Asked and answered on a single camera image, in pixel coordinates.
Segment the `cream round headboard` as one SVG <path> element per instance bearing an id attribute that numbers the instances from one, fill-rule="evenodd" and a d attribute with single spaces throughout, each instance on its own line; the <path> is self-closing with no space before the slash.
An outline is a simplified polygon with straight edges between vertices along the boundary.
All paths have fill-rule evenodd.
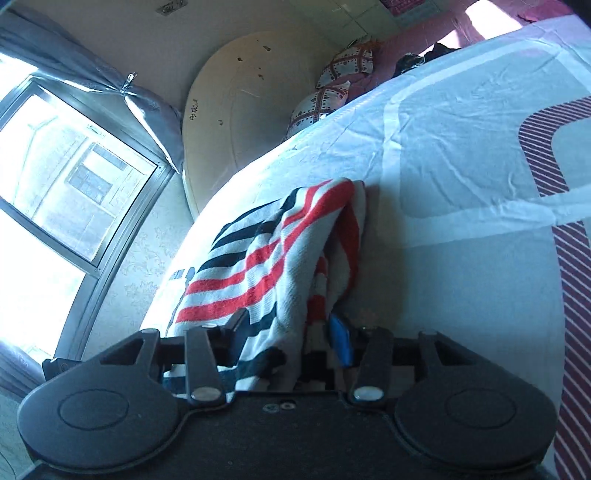
<path id="1" fill-rule="evenodd" d="M 283 141 L 291 112 L 335 52 L 317 34 L 270 30 L 232 40 L 205 62 L 182 125 L 182 180 L 193 217 L 235 173 Z"/>

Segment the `grey blue curtain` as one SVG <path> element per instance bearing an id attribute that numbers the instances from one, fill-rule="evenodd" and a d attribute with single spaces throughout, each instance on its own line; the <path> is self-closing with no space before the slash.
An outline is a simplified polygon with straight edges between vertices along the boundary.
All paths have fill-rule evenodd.
<path id="1" fill-rule="evenodd" d="M 158 95 L 134 84 L 47 16 L 1 3 L 1 52 L 35 68 L 35 74 L 85 93 L 120 98 L 135 122 L 178 174 L 184 148 L 181 115 Z"/>

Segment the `pink bed cover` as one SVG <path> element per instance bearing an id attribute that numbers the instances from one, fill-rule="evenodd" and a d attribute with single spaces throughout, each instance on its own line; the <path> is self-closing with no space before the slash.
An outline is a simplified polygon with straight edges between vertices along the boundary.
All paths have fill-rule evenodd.
<path id="1" fill-rule="evenodd" d="M 441 12 L 434 17 L 375 43 L 373 73 L 351 82 L 349 100 L 392 79 L 398 59 L 406 54 L 424 55 L 437 43 L 464 48 L 573 13 L 562 1 L 438 1 L 436 5 Z"/>

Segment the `wall sconce lamp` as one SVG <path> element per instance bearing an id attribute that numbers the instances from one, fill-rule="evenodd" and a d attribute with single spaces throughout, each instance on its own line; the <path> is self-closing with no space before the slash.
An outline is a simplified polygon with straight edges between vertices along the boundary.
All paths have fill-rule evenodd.
<path id="1" fill-rule="evenodd" d="M 156 12 L 161 16 L 169 16 L 172 13 L 184 8 L 187 5 L 186 0 L 169 0 L 156 9 Z"/>

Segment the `far patterned pillow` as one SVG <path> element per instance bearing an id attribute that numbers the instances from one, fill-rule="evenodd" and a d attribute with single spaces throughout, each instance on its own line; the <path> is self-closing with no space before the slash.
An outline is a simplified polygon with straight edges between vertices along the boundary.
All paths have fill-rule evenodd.
<path id="1" fill-rule="evenodd" d="M 374 71 L 374 51 L 366 44 L 346 48 L 335 55 L 318 78 L 315 87 L 321 89 L 345 81 L 359 80 Z"/>

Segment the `striped knit sweater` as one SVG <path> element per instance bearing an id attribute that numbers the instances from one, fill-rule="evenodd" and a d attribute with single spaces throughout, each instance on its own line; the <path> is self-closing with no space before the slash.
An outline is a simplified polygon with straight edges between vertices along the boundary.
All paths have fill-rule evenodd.
<path id="1" fill-rule="evenodd" d="M 174 271 L 168 335 L 246 313 L 238 361 L 218 369 L 236 391 L 332 390 L 339 347 L 329 315 L 358 271 L 367 192 L 336 179 L 294 189 L 222 226 L 196 266 Z"/>

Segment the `near patterned pillow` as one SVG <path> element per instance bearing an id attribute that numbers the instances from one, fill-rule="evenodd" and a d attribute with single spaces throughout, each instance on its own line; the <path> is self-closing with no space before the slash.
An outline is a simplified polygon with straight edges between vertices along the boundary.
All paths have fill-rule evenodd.
<path id="1" fill-rule="evenodd" d="M 293 137 L 301 130 L 324 119 L 346 104 L 351 82 L 325 86 L 301 100 L 290 114 L 290 124 L 283 139 Z"/>

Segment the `black garment on bed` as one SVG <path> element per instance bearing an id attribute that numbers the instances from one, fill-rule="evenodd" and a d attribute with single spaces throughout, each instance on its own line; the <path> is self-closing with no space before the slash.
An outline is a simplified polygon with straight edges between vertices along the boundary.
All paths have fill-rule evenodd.
<path id="1" fill-rule="evenodd" d="M 396 66 L 394 67 L 393 77 L 399 77 L 401 74 L 407 73 L 454 51 L 457 51 L 457 48 L 450 48 L 440 42 L 436 42 L 433 47 L 424 54 L 407 53 L 398 59 Z"/>

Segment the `window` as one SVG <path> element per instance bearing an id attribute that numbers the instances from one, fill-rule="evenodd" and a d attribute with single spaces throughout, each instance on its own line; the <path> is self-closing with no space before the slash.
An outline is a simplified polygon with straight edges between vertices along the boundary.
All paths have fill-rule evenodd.
<path id="1" fill-rule="evenodd" d="M 79 356 L 173 173 L 124 101 L 1 59 L 1 337 Z"/>

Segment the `patterned pillow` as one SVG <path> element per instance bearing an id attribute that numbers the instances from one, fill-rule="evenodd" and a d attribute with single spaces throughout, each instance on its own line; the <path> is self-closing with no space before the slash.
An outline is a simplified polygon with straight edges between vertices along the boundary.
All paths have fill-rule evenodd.
<path id="1" fill-rule="evenodd" d="M 283 139 L 293 137 L 301 130 L 324 119 L 346 104 L 351 82 L 325 86 L 301 100 L 290 114 L 290 124 Z"/>
<path id="2" fill-rule="evenodd" d="M 366 44 L 346 48 L 335 55 L 318 78 L 315 87 L 321 89 L 345 81 L 359 80 L 374 71 L 374 51 Z"/>

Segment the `patterned light blue bedsheet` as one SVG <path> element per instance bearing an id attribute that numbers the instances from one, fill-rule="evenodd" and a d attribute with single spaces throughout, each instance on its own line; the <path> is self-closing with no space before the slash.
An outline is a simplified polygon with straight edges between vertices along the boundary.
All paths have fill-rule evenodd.
<path id="1" fill-rule="evenodd" d="M 168 326 L 224 224 L 341 177 L 368 192 L 346 317 L 440 331 L 533 383 L 559 410 L 546 467 L 588 478 L 588 26 L 558 17 L 458 50 L 250 163 L 198 215 L 143 326 Z"/>

